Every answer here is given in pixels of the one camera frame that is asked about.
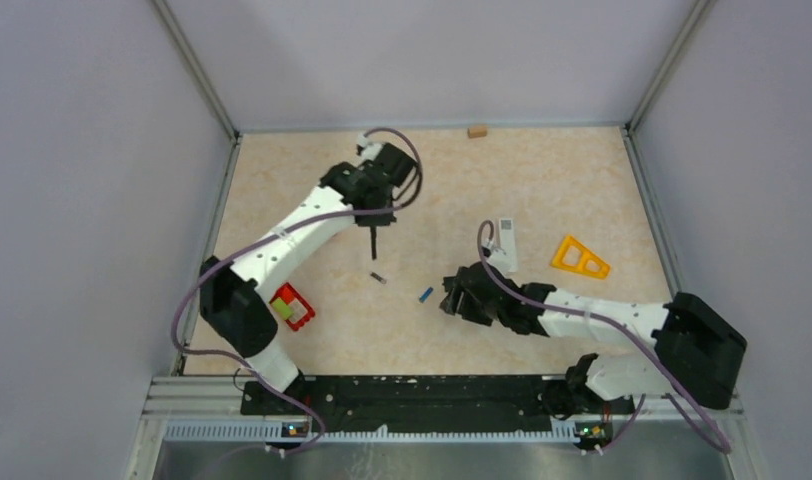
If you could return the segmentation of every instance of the small wooden block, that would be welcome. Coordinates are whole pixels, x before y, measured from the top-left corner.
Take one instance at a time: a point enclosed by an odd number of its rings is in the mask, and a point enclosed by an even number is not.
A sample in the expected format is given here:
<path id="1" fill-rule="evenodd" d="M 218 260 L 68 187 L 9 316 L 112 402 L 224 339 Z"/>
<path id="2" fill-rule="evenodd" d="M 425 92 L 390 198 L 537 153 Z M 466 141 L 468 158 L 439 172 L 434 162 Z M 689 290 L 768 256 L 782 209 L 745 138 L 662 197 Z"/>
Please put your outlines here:
<path id="1" fill-rule="evenodd" d="M 488 127 L 486 125 L 473 125 L 468 128 L 468 138 L 480 138 L 488 135 Z"/>

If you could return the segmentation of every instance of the silver metal edge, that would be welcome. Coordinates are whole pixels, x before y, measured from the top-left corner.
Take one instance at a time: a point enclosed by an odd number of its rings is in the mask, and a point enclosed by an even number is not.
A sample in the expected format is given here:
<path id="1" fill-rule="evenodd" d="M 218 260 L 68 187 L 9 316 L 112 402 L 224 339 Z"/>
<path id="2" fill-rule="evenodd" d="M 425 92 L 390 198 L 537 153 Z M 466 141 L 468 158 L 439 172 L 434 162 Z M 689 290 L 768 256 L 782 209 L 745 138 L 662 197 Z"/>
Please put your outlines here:
<path id="1" fill-rule="evenodd" d="M 156 12 L 156 16 L 159 17 L 162 26 L 165 28 L 165 31 L 167 31 L 171 43 L 173 43 L 174 47 L 179 53 L 185 69 L 194 80 L 194 84 L 197 86 L 197 89 L 199 90 L 200 95 L 203 97 L 203 100 L 206 102 L 206 105 L 212 111 L 215 119 L 221 124 L 226 136 L 230 139 L 235 139 L 238 136 L 238 130 L 232 124 L 232 119 L 229 118 L 229 113 L 227 113 L 226 107 L 224 107 L 223 102 L 221 102 L 220 97 L 218 97 L 212 81 L 209 79 L 208 75 L 206 75 L 203 65 L 200 63 L 200 60 L 194 53 L 194 49 L 188 42 L 185 33 L 182 31 L 182 27 L 179 26 L 179 22 L 177 21 L 176 16 L 173 14 L 173 11 L 170 9 L 170 6 L 167 4 L 167 1 L 149 1 Z"/>
<path id="2" fill-rule="evenodd" d="M 563 378 L 551 375 L 549 378 Z M 239 382 L 249 377 L 239 378 Z M 242 417 L 240 414 L 241 391 L 232 383 L 230 376 L 214 377 L 156 377 L 150 386 L 144 403 L 142 419 L 233 419 L 241 420 L 258 417 Z M 729 409 L 709 411 L 716 420 L 744 418 L 744 410 L 738 398 L 733 399 Z M 698 418 L 694 412 L 692 418 Z M 614 418 L 627 418 L 628 415 L 614 415 Z M 639 414 L 638 421 L 679 420 L 682 417 L 663 398 L 649 398 Z M 576 415 L 575 421 L 596 421 L 600 415 Z"/>
<path id="3" fill-rule="evenodd" d="M 124 479 L 149 480 L 153 478 L 162 449 L 166 425 L 165 420 L 141 420 L 138 424 L 135 442 L 132 444 Z"/>
<path id="4" fill-rule="evenodd" d="M 238 164 L 238 155 L 241 152 L 241 142 L 243 140 L 243 136 L 239 136 L 236 140 L 232 143 L 229 150 L 229 156 L 227 158 L 226 169 L 223 173 L 223 180 L 221 181 L 220 189 L 218 190 L 218 195 L 213 202 L 215 205 L 214 210 L 212 211 L 212 219 L 209 223 L 209 232 L 206 236 L 206 244 L 203 247 L 203 254 L 201 255 L 201 261 L 208 258 L 215 250 L 215 245 L 217 244 L 218 240 L 218 232 L 220 231 L 220 224 L 223 220 L 223 213 L 226 209 L 226 201 L 229 198 L 229 189 L 232 186 L 232 178 L 235 175 L 235 166 Z M 189 276 L 189 278 L 196 279 L 200 276 L 200 262 L 195 265 L 194 272 Z M 199 315 L 199 301 L 197 298 L 191 301 L 191 305 L 188 307 L 188 311 L 186 313 L 185 318 L 182 320 L 181 330 L 182 330 L 182 343 L 184 345 L 188 345 L 191 342 L 191 337 L 194 336 L 194 328 L 197 326 L 197 320 L 200 318 Z M 185 358 L 184 355 L 181 353 L 176 354 L 174 357 L 173 364 L 170 367 L 170 374 L 171 375 L 181 375 L 183 369 L 185 367 Z"/>
<path id="5" fill-rule="evenodd" d="M 379 125 L 394 124 L 397 128 L 403 130 L 456 130 L 462 129 L 463 131 L 474 124 L 486 124 L 489 130 L 492 128 L 505 129 L 505 128 L 604 128 L 604 127 L 621 127 L 626 125 L 626 121 L 547 121 L 547 122 L 503 122 L 503 121 L 474 121 L 471 123 L 455 122 L 439 122 L 431 124 L 427 122 L 398 122 L 398 121 L 379 121 L 371 123 L 353 123 L 348 125 L 290 125 L 278 128 L 250 128 L 242 129 L 241 133 L 244 134 L 268 134 L 268 133 L 313 133 L 313 132 L 344 132 L 354 130 L 366 130 Z"/>
<path id="6" fill-rule="evenodd" d="M 633 176 L 636 178 L 636 187 L 639 189 L 642 206 L 644 207 L 647 221 L 650 224 L 650 230 L 653 234 L 653 243 L 656 245 L 656 251 L 659 253 L 659 261 L 662 263 L 665 281 L 673 295 L 680 291 L 684 285 L 680 264 L 677 261 L 677 255 L 673 249 L 674 243 L 668 234 L 667 223 L 659 207 L 654 186 L 647 172 L 647 166 L 645 165 L 641 152 L 639 152 L 635 134 L 624 127 L 621 129 L 621 136 L 624 138 L 624 147 L 630 159 L 630 167 L 633 170 Z"/>
<path id="7" fill-rule="evenodd" d="M 683 22 L 680 32 L 677 33 L 677 37 L 671 43 L 671 47 L 668 49 L 668 53 L 665 54 L 662 64 L 660 64 L 656 70 L 656 74 L 647 86 L 641 101 L 633 112 L 633 116 L 630 117 L 630 121 L 627 123 L 627 128 L 631 133 L 638 130 L 639 126 L 644 122 L 647 112 L 662 92 L 665 84 L 668 83 L 668 79 L 671 78 L 671 75 L 680 63 L 680 59 L 683 57 L 689 42 L 694 38 L 694 34 L 714 4 L 715 0 L 695 1 L 692 10 L 689 12 L 689 16 Z"/>
<path id="8" fill-rule="evenodd" d="M 727 455 L 727 463 L 733 480 L 765 480 L 770 479 L 771 471 L 768 469 L 765 455 L 756 442 L 756 435 L 747 418 L 732 419 L 722 422 L 723 430 L 733 451 Z"/>

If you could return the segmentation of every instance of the red box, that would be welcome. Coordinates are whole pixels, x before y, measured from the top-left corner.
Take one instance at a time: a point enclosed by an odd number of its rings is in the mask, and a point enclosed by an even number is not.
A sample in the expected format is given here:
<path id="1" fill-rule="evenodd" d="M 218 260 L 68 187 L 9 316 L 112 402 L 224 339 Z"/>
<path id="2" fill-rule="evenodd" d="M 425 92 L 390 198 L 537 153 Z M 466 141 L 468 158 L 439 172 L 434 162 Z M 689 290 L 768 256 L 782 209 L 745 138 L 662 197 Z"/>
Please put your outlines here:
<path id="1" fill-rule="evenodd" d="M 297 293 L 297 290 L 290 283 L 279 287 L 270 303 L 273 303 L 277 298 L 281 298 L 291 308 L 292 314 L 285 319 L 285 323 L 295 332 L 315 316 L 315 309 Z"/>

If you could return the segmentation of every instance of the blue marker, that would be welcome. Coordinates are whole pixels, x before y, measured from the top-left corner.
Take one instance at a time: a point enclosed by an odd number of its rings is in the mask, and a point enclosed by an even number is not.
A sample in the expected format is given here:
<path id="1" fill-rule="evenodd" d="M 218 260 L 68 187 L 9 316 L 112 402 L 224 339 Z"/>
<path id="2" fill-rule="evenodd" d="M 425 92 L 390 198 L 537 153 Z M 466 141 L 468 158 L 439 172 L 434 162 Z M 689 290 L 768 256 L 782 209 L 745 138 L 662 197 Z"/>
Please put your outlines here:
<path id="1" fill-rule="evenodd" d="M 426 301 L 426 299 L 430 296 L 431 293 L 432 293 L 432 287 L 428 288 L 427 291 L 424 292 L 423 295 L 421 295 L 421 298 L 419 298 L 418 301 L 420 301 L 421 303 L 424 303 L 424 301 Z"/>

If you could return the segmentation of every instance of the cable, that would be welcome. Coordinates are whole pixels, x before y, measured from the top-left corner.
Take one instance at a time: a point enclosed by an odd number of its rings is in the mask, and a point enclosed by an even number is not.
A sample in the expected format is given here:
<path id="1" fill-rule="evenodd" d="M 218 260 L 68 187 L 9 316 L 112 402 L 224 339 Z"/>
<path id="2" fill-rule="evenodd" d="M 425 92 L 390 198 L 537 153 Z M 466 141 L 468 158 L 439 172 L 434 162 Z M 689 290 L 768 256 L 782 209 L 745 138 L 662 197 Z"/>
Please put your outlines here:
<path id="1" fill-rule="evenodd" d="M 240 372 L 241 368 L 236 368 L 235 373 L 232 374 L 232 385 L 241 393 L 244 393 L 244 389 L 239 387 L 238 384 L 235 382 L 235 379 L 238 378 L 238 372 Z"/>
<path id="2" fill-rule="evenodd" d="M 551 310 L 551 311 L 554 311 L 554 312 L 564 313 L 564 314 L 567 314 L 567 315 L 575 315 L 575 316 L 585 316 L 586 315 L 586 312 L 584 312 L 582 310 L 577 310 L 575 308 L 560 307 L 558 305 L 547 305 L 547 304 L 544 304 L 544 303 L 537 302 L 535 300 L 529 299 L 529 298 L 515 292 L 514 290 L 512 290 L 511 288 L 506 286 L 506 284 L 504 284 L 502 281 L 500 281 L 500 279 L 497 278 L 497 276 L 491 270 L 491 267 L 489 266 L 488 260 L 487 260 L 487 258 L 485 256 L 485 254 L 483 253 L 483 249 L 482 249 L 483 230 L 487 226 L 491 227 L 491 232 L 490 232 L 491 234 L 489 236 L 489 239 L 492 240 L 494 238 L 494 224 L 491 222 L 491 220 L 484 220 L 483 223 L 480 224 L 480 228 L 477 231 L 477 253 L 480 256 L 480 263 L 482 263 L 483 268 L 485 268 L 485 271 L 486 271 L 486 273 L 488 273 L 489 278 L 491 278 L 491 280 L 498 287 L 500 287 L 501 290 L 503 290 L 504 292 L 509 294 L 512 298 L 514 298 L 514 299 L 516 299 L 516 300 L 518 300 L 518 301 L 520 301 L 520 302 L 522 302 L 524 304 L 527 304 L 527 305 L 530 305 L 530 306 L 533 306 L 533 307 L 536 307 L 536 308 L 540 308 L 542 310 Z M 683 398 L 686 399 L 687 402 L 689 402 L 689 405 L 691 405 L 692 409 L 695 412 L 698 413 L 698 415 L 703 420 L 703 422 L 707 426 L 709 426 L 710 429 L 712 429 L 712 433 L 716 437 L 718 437 L 719 442 L 714 443 L 714 442 L 710 441 L 711 439 L 709 439 L 709 437 L 706 436 L 705 434 L 703 435 L 704 440 L 707 440 L 707 442 L 709 442 L 709 444 L 713 448 L 715 448 L 716 450 L 718 450 L 719 452 L 721 452 L 721 453 L 723 453 L 725 455 L 729 454 L 732 451 L 732 447 L 730 445 L 730 442 L 727 440 L 727 437 L 724 436 L 724 432 L 722 432 L 718 428 L 718 426 L 715 425 L 715 422 L 712 420 L 712 418 L 709 416 L 709 414 L 706 413 L 706 411 L 703 409 L 703 407 L 701 407 L 700 404 L 698 404 L 697 400 L 695 400 L 691 396 L 691 394 L 688 392 L 688 390 L 686 390 L 686 388 L 683 385 L 681 385 L 679 381 L 677 381 L 677 379 L 674 377 L 674 375 L 670 371 L 668 371 L 668 369 L 665 367 L 665 365 L 663 365 L 662 362 L 659 361 L 659 359 L 656 357 L 656 355 L 654 355 L 638 337 L 636 337 L 629 329 L 627 329 L 627 327 L 625 327 L 621 323 L 617 322 L 615 319 L 607 317 L 606 315 L 601 315 L 599 313 L 591 312 L 591 313 L 589 313 L 589 318 L 606 323 L 607 325 L 615 328 L 616 330 L 618 330 L 619 332 L 624 334 L 624 336 L 626 336 L 628 339 L 630 339 L 630 341 L 633 342 L 633 344 L 636 347 L 638 347 L 638 349 L 642 352 L 642 354 L 644 354 L 644 356 L 646 356 L 648 358 L 648 360 L 650 360 L 651 363 L 653 363 L 653 365 L 660 372 L 662 372 L 662 374 L 665 376 L 665 378 L 667 378 L 668 381 L 671 383 L 671 385 L 674 387 L 674 390 L 676 390 L 677 393 L 680 394 L 680 396 L 682 396 Z M 694 425 L 694 422 L 689 422 L 689 423 L 690 423 L 690 425 L 697 426 L 697 425 Z"/>
<path id="3" fill-rule="evenodd" d="M 666 397 L 668 397 L 668 400 L 671 400 L 671 403 L 674 405 L 674 408 L 676 408 L 677 411 L 680 412 L 680 415 L 683 417 L 686 423 L 688 423 L 689 426 L 692 427 L 692 430 L 694 430 L 695 433 L 697 433 L 700 436 L 700 438 L 704 439 L 706 443 L 712 445 L 716 450 L 720 450 L 719 445 L 715 443 L 715 440 L 711 439 L 709 435 L 707 435 L 706 432 L 704 432 L 700 428 L 700 425 L 698 425 L 697 423 L 695 423 L 694 420 L 692 420 L 692 417 L 689 416 L 686 410 L 683 409 L 682 405 L 680 405 L 680 403 L 677 401 L 676 398 L 674 398 L 673 395 L 666 395 Z"/>
<path id="4" fill-rule="evenodd" d="M 397 212 L 399 210 L 402 210 L 402 209 L 408 207 L 409 205 L 414 203 L 415 200 L 417 200 L 418 195 L 421 193 L 421 186 L 423 184 L 423 176 L 424 176 L 424 167 L 423 167 L 423 163 L 421 162 L 421 157 L 418 154 L 417 148 L 415 148 L 415 145 L 412 143 L 411 140 L 409 140 L 408 137 L 406 137 L 406 135 L 402 134 L 398 130 L 395 130 L 395 129 L 389 128 L 389 127 L 372 128 L 372 129 L 368 130 L 367 132 L 365 132 L 364 135 L 367 137 L 368 135 L 371 135 L 371 134 L 374 134 L 374 133 L 377 133 L 377 132 L 388 132 L 388 133 L 391 133 L 393 135 L 396 135 L 401 140 L 403 140 L 406 143 L 406 145 L 409 147 L 409 149 L 412 151 L 412 156 L 415 159 L 415 162 L 417 163 L 417 173 L 420 174 L 420 176 L 417 177 L 418 178 L 418 183 L 416 184 L 415 190 L 412 193 L 412 195 L 405 202 L 403 202 L 402 204 L 395 205 L 393 207 L 369 209 L 369 210 L 345 210 L 345 211 L 341 211 L 341 212 L 330 212 L 330 213 L 324 213 L 324 214 L 321 214 L 321 215 L 316 215 L 314 217 L 310 217 L 310 218 L 307 218 L 305 220 L 301 220 L 301 221 L 295 223 L 294 225 L 286 227 L 285 228 L 286 233 L 291 233 L 291 232 L 299 230 L 299 229 L 301 229 L 303 227 L 311 225 L 311 224 L 313 224 L 315 222 L 320 222 L 320 221 L 323 221 L 323 220 L 329 220 L 329 219 L 332 219 L 332 218 L 347 217 L 347 216 L 352 217 L 352 216 L 356 216 L 356 215 L 386 215 L 386 214 L 389 214 L 389 213 L 394 213 L 394 212 Z M 308 442 L 300 445 L 299 447 L 297 447 L 295 449 L 284 452 L 285 455 L 293 455 L 293 454 L 297 454 L 297 453 L 300 453 L 300 452 L 302 452 L 304 450 L 309 449 L 312 445 L 317 443 L 323 437 L 323 435 L 326 433 L 326 424 L 324 423 L 323 419 L 321 419 L 320 415 L 318 415 L 317 412 L 315 412 L 314 410 L 312 410 L 308 406 L 304 405 L 303 403 L 298 402 L 297 400 L 289 397 L 288 395 L 285 395 L 284 393 L 282 393 L 279 390 L 276 390 L 275 388 L 270 386 L 268 384 L 268 382 L 266 382 L 265 379 L 262 378 L 262 376 L 258 372 L 256 372 L 250 366 L 250 364 L 247 363 L 247 361 L 244 360 L 243 358 L 241 358 L 241 356 L 239 356 L 238 354 L 236 354 L 234 352 L 227 351 L 227 350 L 212 349 L 212 348 L 209 348 L 209 349 L 192 349 L 192 348 L 189 348 L 189 347 L 183 345 L 182 342 L 178 338 L 179 323 L 182 320 L 182 314 L 185 312 L 185 309 L 188 308 L 189 304 L 194 299 L 194 297 L 197 295 L 197 292 L 200 290 L 200 287 L 202 287 L 203 284 L 206 283 L 206 281 L 208 281 L 210 278 L 215 276 L 215 274 L 217 274 L 219 271 L 221 271 L 225 267 L 229 266 L 236 258 L 238 258 L 238 257 L 240 257 L 242 255 L 245 255 L 245 254 L 247 254 L 247 253 L 249 253 L 249 252 L 251 252 L 253 250 L 256 250 L 258 248 L 264 247 L 265 245 L 268 245 L 269 243 L 276 240 L 277 238 L 279 238 L 279 237 L 276 234 L 268 235 L 267 237 L 255 242 L 255 243 L 253 243 L 251 245 L 248 245 L 248 246 L 242 248 L 241 250 L 238 250 L 237 252 L 234 252 L 234 253 L 226 256 L 223 260 L 219 261 L 214 266 L 212 266 L 212 268 L 208 269 L 206 272 L 204 272 L 202 275 L 200 275 L 200 277 L 197 279 L 197 281 L 194 283 L 194 285 L 191 286 L 191 288 L 189 288 L 188 291 L 185 292 L 185 294 L 182 297 L 182 301 L 180 301 L 179 306 L 176 307 L 176 311 L 173 314 L 173 323 L 171 324 L 171 330 L 170 330 L 171 335 L 170 335 L 170 337 L 171 337 L 171 342 L 173 343 L 174 348 L 176 348 L 180 353 L 182 353 L 184 355 L 217 355 L 217 356 L 229 358 L 231 360 L 235 360 L 236 362 L 238 362 L 241 365 L 242 368 L 246 368 L 250 372 L 250 374 L 253 375 L 253 377 L 256 379 L 256 381 L 258 381 L 262 385 L 262 387 L 265 390 L 267 390 L 271 394 L 275 395 L 276 397 L 284 400 L 285 402 L 299 408 L 300 410 L 302 410 L 303 412 L 308 414 L 310 417 L 312 417 L 318 423 L 318 425 L 320 425 L 320 431 L 317 433 L 317 435 L 312 437 L 312 439 L 310 439 Z"/>

